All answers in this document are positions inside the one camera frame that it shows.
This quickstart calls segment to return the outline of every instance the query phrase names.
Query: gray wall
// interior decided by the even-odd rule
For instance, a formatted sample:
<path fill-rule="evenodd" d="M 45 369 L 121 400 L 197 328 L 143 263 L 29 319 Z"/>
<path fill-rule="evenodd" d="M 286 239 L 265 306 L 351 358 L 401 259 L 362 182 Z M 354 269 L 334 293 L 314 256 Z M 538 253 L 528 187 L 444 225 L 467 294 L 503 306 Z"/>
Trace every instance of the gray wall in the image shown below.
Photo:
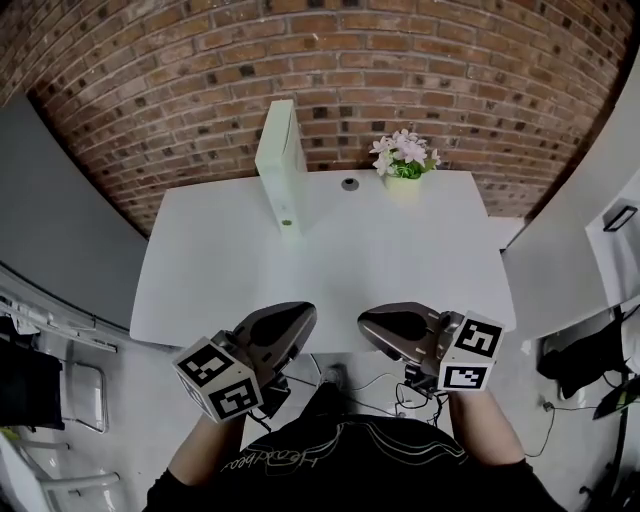
<path fill-rule="evenodd" d="M 0 263 L 124 327 L 147 247 L 66 156 L 29 101 L 0 110 Z"/>

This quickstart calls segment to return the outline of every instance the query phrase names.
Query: black and white marker cube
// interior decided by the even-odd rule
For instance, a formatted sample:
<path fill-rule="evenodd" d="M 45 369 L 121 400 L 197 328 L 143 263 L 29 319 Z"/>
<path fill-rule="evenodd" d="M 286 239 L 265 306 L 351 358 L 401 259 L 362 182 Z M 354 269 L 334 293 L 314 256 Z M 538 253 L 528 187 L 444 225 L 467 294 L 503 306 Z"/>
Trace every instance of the black and white marker cube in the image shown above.
<path fill-rule="evenodd" d="M 201 338 L 173 362 L 192 400 L 214 421 L 263 404 L 255 373 L 210 339 Z"/>
<path fill-rule="evenodd" d="M 440 364 L 438 389 L 485 389 L 503 338 L 502 324 L 467 312 Z"/>

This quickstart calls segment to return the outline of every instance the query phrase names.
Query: pink flower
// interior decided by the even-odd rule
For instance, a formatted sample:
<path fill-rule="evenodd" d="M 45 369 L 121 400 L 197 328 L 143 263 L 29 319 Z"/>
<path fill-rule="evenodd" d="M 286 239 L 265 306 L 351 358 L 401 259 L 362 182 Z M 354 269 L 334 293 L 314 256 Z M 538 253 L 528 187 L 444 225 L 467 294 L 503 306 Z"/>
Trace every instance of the pink flower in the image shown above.
<path fill-rule="evenodd" d="M 423 147 L 418 146 L 416 143 L 408 144 L 404 151 L 404 161 L 406 163 L 416 161 L 424 167 L 424 160 L 427 158 L 427 153 Z"/>
<path fill-rule="evenodd" d="M 382 137 L 380 142 L 373 141 L 373 149 L 369 153 L 382 153 L 391 149 L 391 139 L 388 137 Z"/>
<path fill-rule="evenodd" d="M 431 152 L 431 160 L 435 160 L 436 161 L 435 165 L 440 165 L 442 163 L 442 160 L 440 160 L 440 155 L 438 155 L 438 150 L 437 149 L 434 149 Z"/>
<path fill-rule="evenodd" d="M 384 173 L 392 170 L 391 164 L 393 163 L 393 157 L 390 151 L 384 151 L 378 155 L 378 159 L 373 163 L 373 166 L 378 170 L 380 176 Z"/>
<path fill-rule="evenodd" d="M 418 134 L 410 132 L 406 128 L 403 128 L 402 131 L 395 132 L 393 134 L 392 140 L 396 142 L 404 142 L 404 141 L 417 142 Z"/>

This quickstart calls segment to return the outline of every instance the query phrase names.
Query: green leaves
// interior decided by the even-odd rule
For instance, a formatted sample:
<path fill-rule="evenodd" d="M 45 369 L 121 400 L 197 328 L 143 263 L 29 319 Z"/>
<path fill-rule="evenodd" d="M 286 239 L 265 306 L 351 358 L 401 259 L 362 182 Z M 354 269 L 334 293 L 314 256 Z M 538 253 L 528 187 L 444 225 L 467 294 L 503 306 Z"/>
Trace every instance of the green leaves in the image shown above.
<path fill-rule="evenodd" d="M 409 180 L 417 180 L 420 178 L 420 176 L 422 176 L 423 173 L 435 168 L 436 161 L 427 160 L 427 162 L 425 163 L 427 165 L 423 167 L 416 161 L 409 162 L 407 164 L 402 160 L 394 160 L 390 166 L 395 171 L 392 176 L 396 176 L 398 178 L 407 178 Z"/>

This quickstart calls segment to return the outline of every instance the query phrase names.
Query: white box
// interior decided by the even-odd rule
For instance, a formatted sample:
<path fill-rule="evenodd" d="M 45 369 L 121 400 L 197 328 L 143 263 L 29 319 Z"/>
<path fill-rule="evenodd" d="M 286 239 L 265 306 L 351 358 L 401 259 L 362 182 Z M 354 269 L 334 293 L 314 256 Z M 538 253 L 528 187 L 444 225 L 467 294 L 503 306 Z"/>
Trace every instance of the white box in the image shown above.
<path fill-rule="evenodd" d="M 438 389 L 442 391 L 482 391 L 487 387 L 493 361 L 488 363 L 442 363 Z"/>
<path fill-rule="evenodd" d="M 504 325 L 468 311 L 442 359 L 438 389 L 485 389 L 503 339 Z"/>
<path fill-rule="evenodd" d="M 173 367 L 191 399 L 216 422 L 263 404 L 253 370 L 207 338 L 182 352 Z"/>
<path fill-rule="evenodd" d="M 255 162 L 280 230 L 300 235 L 307 163 L 292 100 L 271 103 Z"/>

